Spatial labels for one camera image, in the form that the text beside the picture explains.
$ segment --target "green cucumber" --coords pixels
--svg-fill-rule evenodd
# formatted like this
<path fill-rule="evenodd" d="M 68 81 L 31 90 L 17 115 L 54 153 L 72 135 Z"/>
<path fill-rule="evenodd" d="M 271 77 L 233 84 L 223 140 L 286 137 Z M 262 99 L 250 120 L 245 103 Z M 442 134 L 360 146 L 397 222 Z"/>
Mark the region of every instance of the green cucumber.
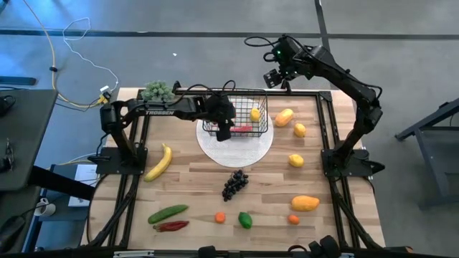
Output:
<path fill-rule="evenodd" d="M 164 208 L 155 214 L 151 215 L 148 218 L 148 223 L 149 224 L 155 224 L 156 222 L 162 221 L 163 219 L 167 219 L 170 216 L 173 216 L 175 214 L 179 214 L 183 211 L 185 211 L 188 208 L 188 205 L 185 204 L 180 204 L 180 205 L 174 205 L 170 206 L 167 208 Z"/>
<path fill-rule="evenodd" d="M 247 212 L 240 212 L 238 219 L 239 223 L 241 223 L 242 227 L 245 229 L 252 227 L 252 217 Z"/>

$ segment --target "green pepper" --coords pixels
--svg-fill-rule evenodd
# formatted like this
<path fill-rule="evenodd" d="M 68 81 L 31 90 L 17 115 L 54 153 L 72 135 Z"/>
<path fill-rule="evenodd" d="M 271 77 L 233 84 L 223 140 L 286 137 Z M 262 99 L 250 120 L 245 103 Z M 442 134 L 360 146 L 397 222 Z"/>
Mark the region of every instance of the green pepper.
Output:
<path fill-rule="evenodd" d="M 241 223 L 242 227 L 245 229 L 252 227 L 252 217 L 247 212 L 240 212 L 238 219 L 239 223 Z"/>

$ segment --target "metal wire basket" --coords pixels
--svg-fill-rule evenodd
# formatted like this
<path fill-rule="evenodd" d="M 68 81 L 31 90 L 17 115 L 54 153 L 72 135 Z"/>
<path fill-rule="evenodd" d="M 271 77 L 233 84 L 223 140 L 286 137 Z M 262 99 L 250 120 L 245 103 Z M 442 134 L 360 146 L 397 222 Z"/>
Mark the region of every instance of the metal wire basket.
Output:
<path fill-rule="evenodd" d="M 236 118 L 233 119 L 235 126 L 231 128 L 231 136 L 234 137 L 260 137 L 268 131 L 268 95 L 265 90 L 233 89 L 225 90 L 236 109 Z M 260 111 L 260 120 L 252 122 L 250 111 L 257 108 Z M 211 122 L 203 122 L 202 129 L 215 136 L 218 126 Z"/>

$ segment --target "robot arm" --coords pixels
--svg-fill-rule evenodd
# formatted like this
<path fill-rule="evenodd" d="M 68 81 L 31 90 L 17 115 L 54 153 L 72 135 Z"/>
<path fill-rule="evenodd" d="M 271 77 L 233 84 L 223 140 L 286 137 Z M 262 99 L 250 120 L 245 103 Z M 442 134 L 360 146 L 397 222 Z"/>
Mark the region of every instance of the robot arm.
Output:
<path fill-rule="evenodd" d="M 373 131 L 382 116 L 378 97 L 372 87 L 358 81 L 336 64 L 331 53 L 322 46 L 303 46 L 296 39 L 284 35 L 274 44 L 271 52 L 265 54 L 265 61 L 278 62 L 279 71 L 271 70 L 264 75 L 268 87 L 279 85 L 283 80 L 293 80 L 304 75 L 308 80 L 314 76 L 323 77 L 356 101 L 356 122 L 346 140 L 337 144 L 330 162 L 344 168 L 349 162 L 352 148 L 367 133 Z"/>
<path fill-rule="evenodd" d="M 126 137 L 124 128 L 141 116 L 175 116 L 182 120 L 200 119 L 216 123 L 219 128 L 217 140 L 230 139 L 230 128 L 234 125 L 231 119 L 236 116 L 235 107 L 223 93 L 212 93 L 207 99 L 181 96 L 174 102 L 131 99 L 107 103 L 100 109 L 102 130 L 112 135 L 124 161 L 137 159 L 136 147 Z M 121 114 L 123 108 L 128 111 L 125 115 Z"/>

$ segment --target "yellow cable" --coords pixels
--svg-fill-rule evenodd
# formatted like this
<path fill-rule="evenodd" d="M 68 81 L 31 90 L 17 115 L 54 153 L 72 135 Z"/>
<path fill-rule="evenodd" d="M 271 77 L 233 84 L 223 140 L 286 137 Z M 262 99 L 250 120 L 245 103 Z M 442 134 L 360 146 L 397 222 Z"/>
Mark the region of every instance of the yellow cable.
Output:
<path fill-rule="evenodd" d="M 51 38 L 49 37 L 49 34 L 48 34 L 47 30 L 44 28 L 43 23 L 40 21 L 40 19 L 35 14 L 34 10 L 30 7 L 30 5 L 27 3 L 27 1 L 26 0 L 22 0 L 22 1 L 24 2 L 24 4 L 27 5 L 27 8 L 29 8 L 31 13 L 35 16 L 35 19 L 40 24 L 43 32 L 46 34 L 46 38 L 48 39 L 49 46 L 51 47 L 52 66 L 56 67 L 55 49 L 54 49 L 54 47 L 52 45 Z M 70 100 L 66 99 L 62 94 L 60 94 L 59 90 L 57 90 L 57 88 L 55 86 L 55 72 L 54 71 L 51 71 L 51 85 L 52 85 L 52 88 L 57 91 L 57 96 L 59 96 L 63 101 L 65 101 L 65 102 L 67 102 L 67 103 L 69 103 L 69 104 L 71 104 L 71 105 L 73 105 L 73 106 L 75 106 L 77 108 L 93 108 L 93 107 L 96 107 L 96 106 L 100 105 L 101 102 L 103 101 L 103 100 L 99 99 L 95 104 L 92 104 L 92 105 L 79 105 L 79 104 L 76 104 L 76 103 L 71 102 Z"/>

